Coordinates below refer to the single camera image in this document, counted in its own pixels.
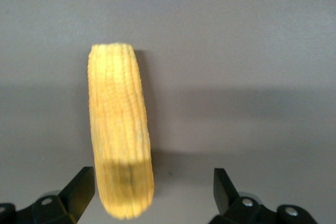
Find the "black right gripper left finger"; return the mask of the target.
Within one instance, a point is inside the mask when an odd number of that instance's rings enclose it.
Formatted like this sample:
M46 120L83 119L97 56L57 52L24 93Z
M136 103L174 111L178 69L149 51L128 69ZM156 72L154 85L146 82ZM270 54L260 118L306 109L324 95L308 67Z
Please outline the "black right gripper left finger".
M58 194L48 194L17 210L1 203L1 223L77 223L95 194L93 167L83 167Z

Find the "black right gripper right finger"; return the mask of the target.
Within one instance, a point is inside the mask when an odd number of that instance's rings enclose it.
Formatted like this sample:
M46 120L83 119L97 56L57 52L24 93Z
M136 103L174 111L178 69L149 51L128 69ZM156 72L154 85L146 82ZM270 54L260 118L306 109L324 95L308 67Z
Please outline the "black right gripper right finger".
M295 205L281 205L271 211L257 200L240 196L223 168L214 169L213 194L219 214L213 223L310 223L317 221L305 209Z

